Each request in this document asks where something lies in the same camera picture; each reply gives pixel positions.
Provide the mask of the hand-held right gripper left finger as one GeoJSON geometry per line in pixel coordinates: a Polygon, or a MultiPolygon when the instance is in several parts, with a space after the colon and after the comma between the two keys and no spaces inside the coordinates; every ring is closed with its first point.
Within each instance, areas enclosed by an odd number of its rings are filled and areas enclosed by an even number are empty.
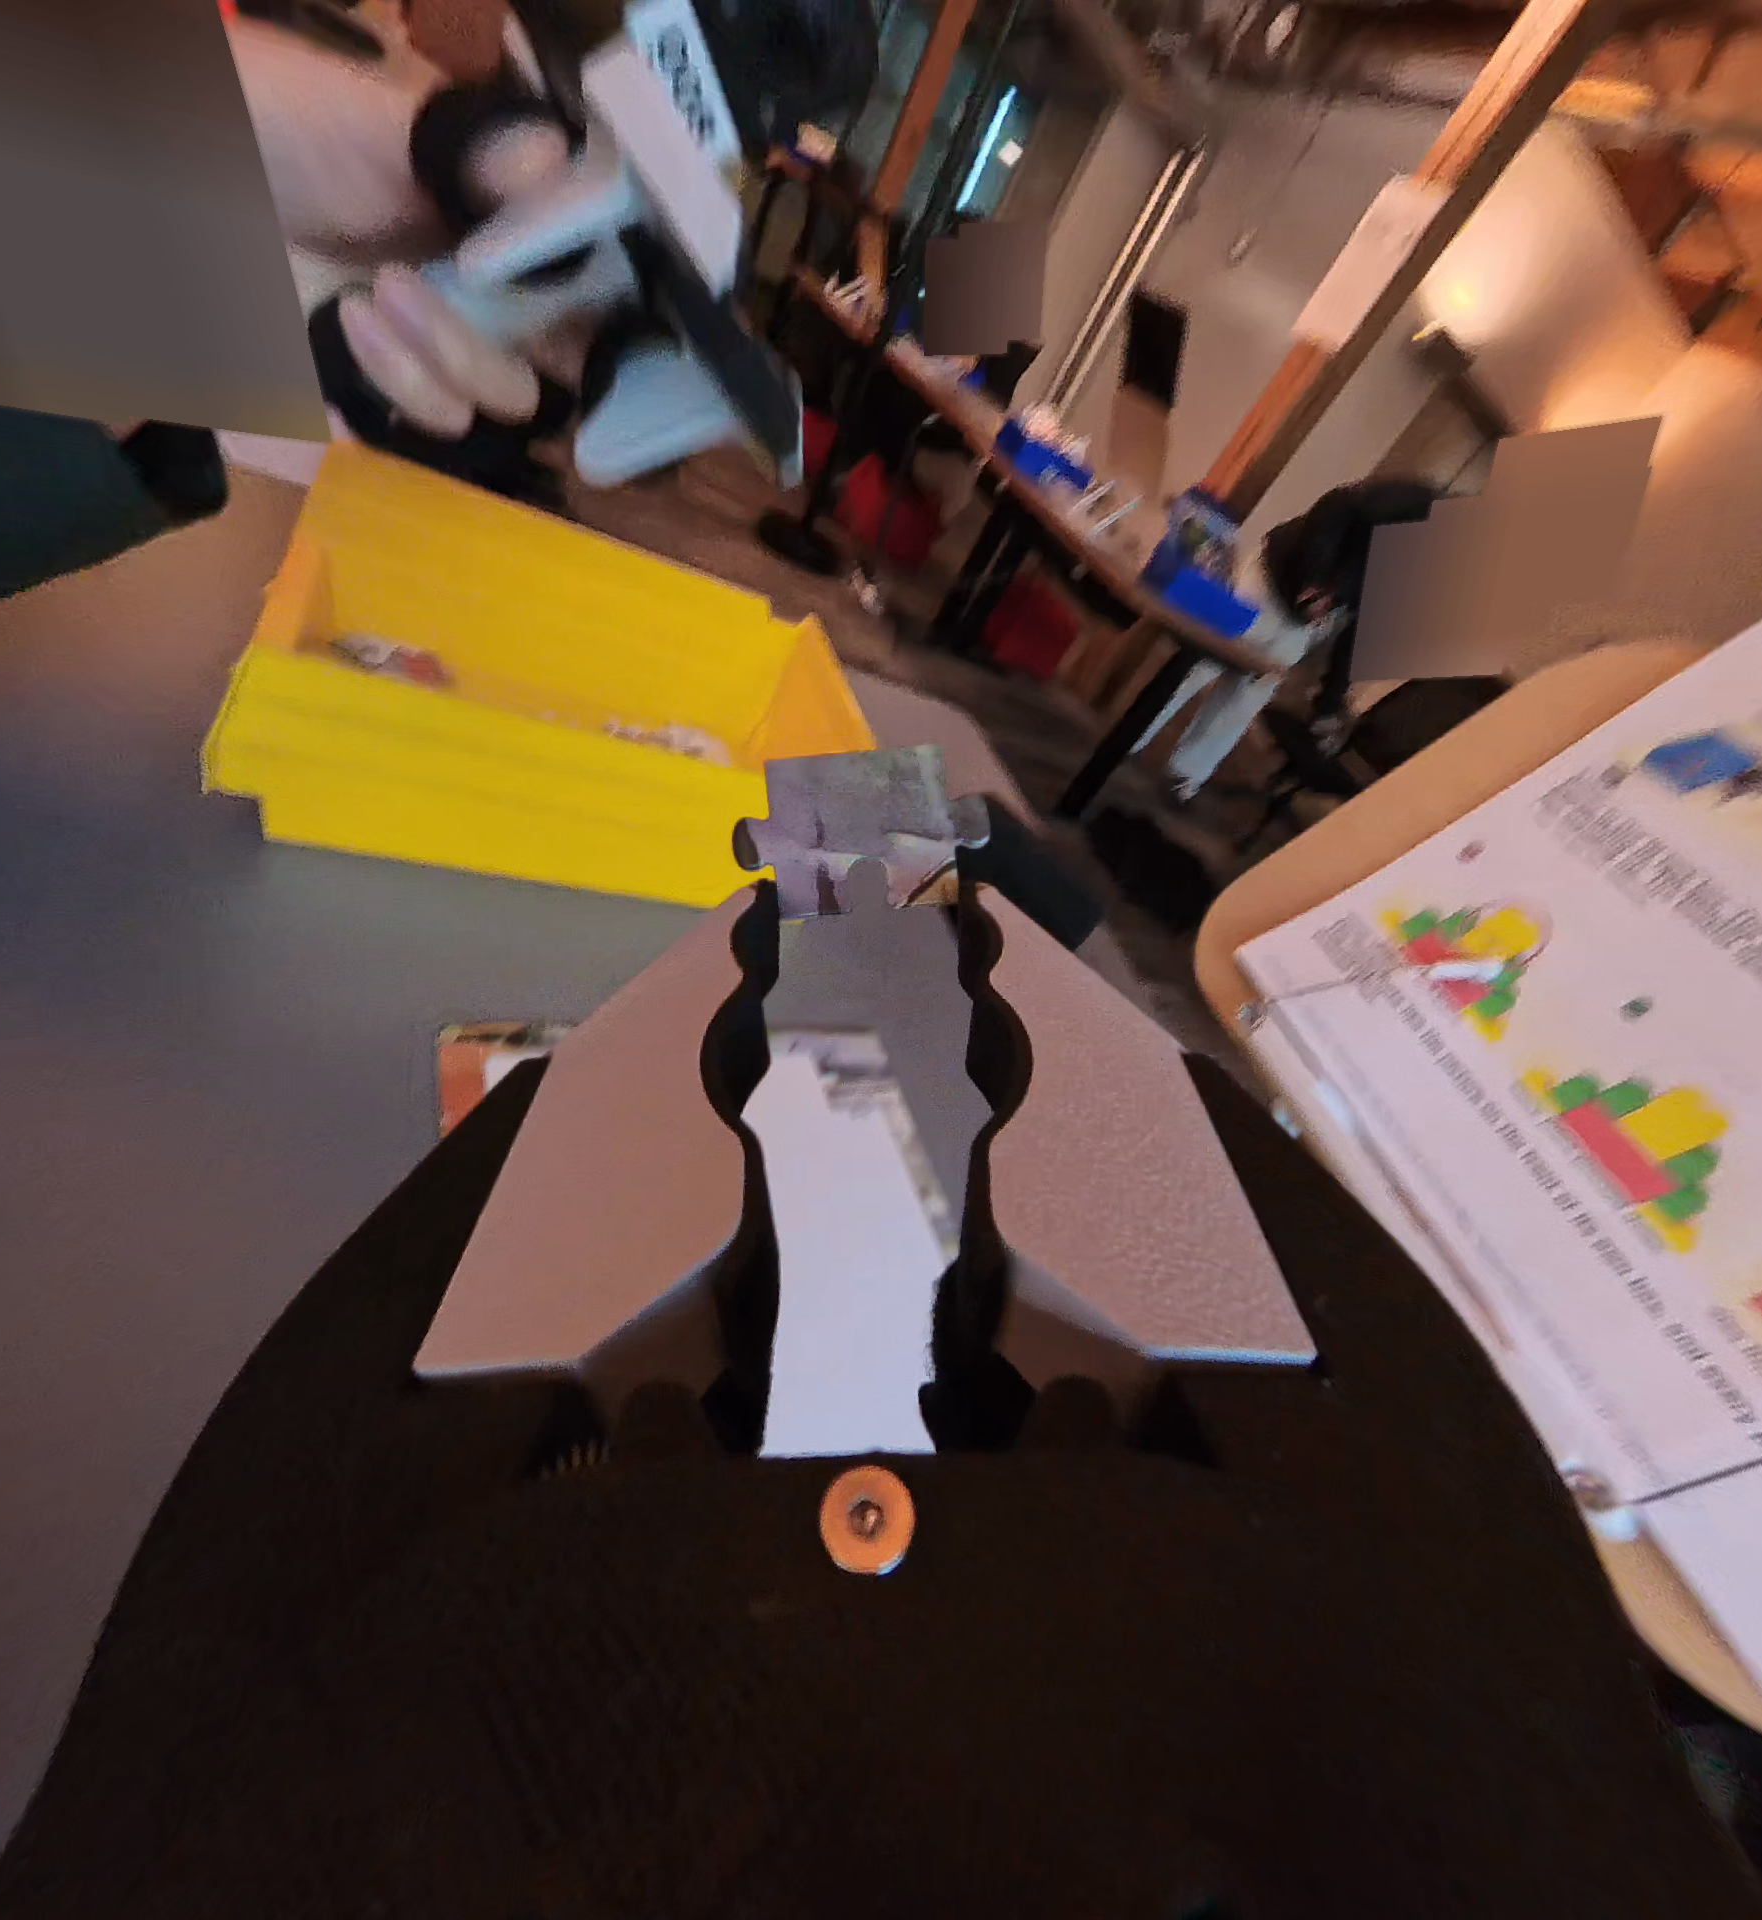
{"type": "Polygon", "coordinates": [[[777,1247],[748,1106],[776,977],[774,885],[752,881],[555,1046],[417,1379],[556,1379],[604,1433],[672,1385],[725,1453],[762,1449],[777,1247]]]}

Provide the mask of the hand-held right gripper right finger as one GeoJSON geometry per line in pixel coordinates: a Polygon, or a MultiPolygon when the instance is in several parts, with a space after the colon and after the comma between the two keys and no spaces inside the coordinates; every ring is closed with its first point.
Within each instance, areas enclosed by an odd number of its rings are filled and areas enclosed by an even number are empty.
{"type": "Polygon", "coordinates": [[[955,906],[987,1114],[932,1320],[938,1453],[1212,1453],[1190,1379],[1316,1357],[1181,1046],[1009,897],[955,906]]]}

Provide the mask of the puzzle frame board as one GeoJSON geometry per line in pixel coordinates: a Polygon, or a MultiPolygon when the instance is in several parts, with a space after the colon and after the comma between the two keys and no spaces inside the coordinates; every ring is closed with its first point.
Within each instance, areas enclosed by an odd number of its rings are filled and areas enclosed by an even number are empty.
{"type": "Polygon", "coordinates": [[[777,1025],[748,1106],[777,1310],[763,1453],[927,1453],[927,1322],[945,1200],[877,1032],[777,1025]]]}

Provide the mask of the yellow bin with puzzle pieces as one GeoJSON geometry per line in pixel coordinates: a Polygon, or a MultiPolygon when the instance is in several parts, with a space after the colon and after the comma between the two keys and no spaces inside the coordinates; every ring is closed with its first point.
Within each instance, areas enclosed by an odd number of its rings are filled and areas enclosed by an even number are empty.
{"type": "Polygon", "coordinates": [[[707,907],[771,758],[861,752],[812,618],[359,444],[320,457],[204,739],[269,842],[707,907]],[[714,733],[729,768],[368,677],[373,634],[563,700],[714,733]]]}

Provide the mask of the pile of puzzle pieces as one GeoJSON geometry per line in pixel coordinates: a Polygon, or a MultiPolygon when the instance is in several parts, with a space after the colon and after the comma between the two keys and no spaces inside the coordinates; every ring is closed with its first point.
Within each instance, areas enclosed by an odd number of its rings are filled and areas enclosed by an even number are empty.
{"type": "Polygon", "coordinates": [[[373,634],[343,634],[333,638],[322,652],[368,677],[444,694],[452,700],[465,700],[480,708],[531,719],[550,727],[602,733],[616,741],[672,752],[707,767],[729,768],[736,765],[724,741],[698,727],[633,720],[596,705],[584,705],[573,699],[563,700],[558,694],[541,692],[499,675],[465,674],[452,667],[431,650],[410,643],[373,634]]]}

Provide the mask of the pale grey puzzle piece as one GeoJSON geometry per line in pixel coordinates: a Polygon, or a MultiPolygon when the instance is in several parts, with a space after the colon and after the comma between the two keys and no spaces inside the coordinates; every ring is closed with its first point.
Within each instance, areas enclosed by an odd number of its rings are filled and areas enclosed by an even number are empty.
{"type": "Polygon", "coordinates": [[[855,910],[855,874],[881,871],[893,907],[927,897],[960,854],[989,846],[984,796],[952,796],[935,744],[771,758],[766,803],[732,831],[737,866],[771,878],[783,919],[855,910]]]}

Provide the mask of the person's left forearm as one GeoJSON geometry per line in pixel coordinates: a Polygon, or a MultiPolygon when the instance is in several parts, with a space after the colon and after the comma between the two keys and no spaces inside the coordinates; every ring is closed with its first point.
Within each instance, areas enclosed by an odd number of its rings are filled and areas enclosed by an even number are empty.
{"type": "Polygon", "coordinates": [[[225,501],[208,426],[111,427],[0,406],[0,602],[212,519],[225,501]]]}

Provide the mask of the grey desk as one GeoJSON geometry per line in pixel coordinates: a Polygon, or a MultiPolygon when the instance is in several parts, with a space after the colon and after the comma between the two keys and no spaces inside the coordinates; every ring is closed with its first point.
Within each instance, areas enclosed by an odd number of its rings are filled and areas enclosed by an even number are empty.
{"type": "Polygon", "coordinates": [[[438,1137],[459,1021],[696,914],[265,844],[200,747],[302,492],[0,604],[0,1850],[243,1360],[438,1137]]]}

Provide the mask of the person's left hand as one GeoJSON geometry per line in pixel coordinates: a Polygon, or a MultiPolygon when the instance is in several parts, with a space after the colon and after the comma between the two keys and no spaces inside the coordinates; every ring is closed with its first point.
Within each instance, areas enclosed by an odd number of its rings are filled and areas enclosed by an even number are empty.
{"type": "Polygon", "coordinates": [[[531,364],[470,328],[422,271],[378,269],[338,294],[336,315],[346,358],[389,419],[434,441],[457,441],[484,422],[531,423],[531,364]]]}

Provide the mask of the small blue box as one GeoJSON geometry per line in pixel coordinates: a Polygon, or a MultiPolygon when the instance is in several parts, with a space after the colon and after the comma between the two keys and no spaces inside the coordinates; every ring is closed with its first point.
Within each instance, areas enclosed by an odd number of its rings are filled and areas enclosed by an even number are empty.
{"type": "Polygon", "coordinates": [[[1036,487],[1089,492],[1093,487],[1091,441],[1075,434],[1047,404],[1009,412],[992,441],[994,454],[1012,473],[1036,487]]]}

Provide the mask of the instruction sheet on stand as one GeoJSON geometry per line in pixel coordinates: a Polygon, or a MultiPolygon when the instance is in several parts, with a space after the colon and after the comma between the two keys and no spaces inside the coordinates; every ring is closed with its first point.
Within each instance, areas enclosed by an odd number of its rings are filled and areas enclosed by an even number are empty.
{"type": "MultiPolygon", "coordinates": [[[[1346,1111],[1327,1101],[1313,1069],[1268,1037],[1270,1019],[1245,1015],[1255,993],[1237,951],[1360,883],[1710,656],[1704,642],[1660,638],[1548,663],[1356,796],[1308,803],[1291,837],[1255,844],[1201,922],[1192,972],[1232,1037],[1229,1064],[1251,1069],[1270,1116],[1294,1130],[1424,1271],[1434,1248],[1421,1220],[1388,1194],[1346,1111]]],[[[1627,1541],[1597,1531],[1592,1514],[1584,1528],[1613,1598],[1654,1663],[1762,1736],[1762,1691],[1663,1551],[1645,1533],[1627,1541]]]]}

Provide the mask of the large blue box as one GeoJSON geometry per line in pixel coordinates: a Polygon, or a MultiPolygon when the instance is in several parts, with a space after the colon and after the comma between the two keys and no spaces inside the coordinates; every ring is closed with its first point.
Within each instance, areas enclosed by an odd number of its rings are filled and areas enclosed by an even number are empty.
{"type": "Polygon", "coordinates": [[[1142,591],[1213,634],[1239,639],[1257,619],[1257,605],[1236,589],[1241,523],[1201,487],[1177,492],[1161,539],[1138,572],[1142,591]]]}

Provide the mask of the printed instruction sheet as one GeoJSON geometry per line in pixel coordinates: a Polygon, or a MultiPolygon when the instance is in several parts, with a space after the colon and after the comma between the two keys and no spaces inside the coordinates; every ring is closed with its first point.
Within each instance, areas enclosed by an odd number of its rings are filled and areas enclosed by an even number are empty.
{"type": "Polygon", "coordinates": [[[1613,712],[1526,689],[1327,830],[1209,924],[1245,1047],[1762,1729],[1762,619],[1613,712]]]}

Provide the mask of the wooden post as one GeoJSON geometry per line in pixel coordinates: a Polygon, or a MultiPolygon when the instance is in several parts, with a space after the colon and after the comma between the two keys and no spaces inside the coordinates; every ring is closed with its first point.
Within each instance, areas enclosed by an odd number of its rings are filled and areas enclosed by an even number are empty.
{"type": "Polygon", "coordinates": [[[1204,477],[1247,519],[1519,148],[1614,27],[1608,3],[1529,3],[1409,176],[1388,179],[1289,329],[1288,349],[1204,477]]]}

